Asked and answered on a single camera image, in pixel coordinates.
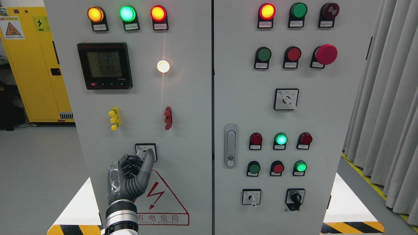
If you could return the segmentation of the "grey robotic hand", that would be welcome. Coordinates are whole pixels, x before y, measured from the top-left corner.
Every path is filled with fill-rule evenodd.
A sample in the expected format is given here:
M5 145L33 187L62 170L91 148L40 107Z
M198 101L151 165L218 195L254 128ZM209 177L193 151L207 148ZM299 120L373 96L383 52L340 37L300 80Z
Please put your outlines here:
M148 149L143 159L126 154L110 164L107 178L108 203L112 204L122 199L133 202L142 196L148 187L154 159L154 151Z

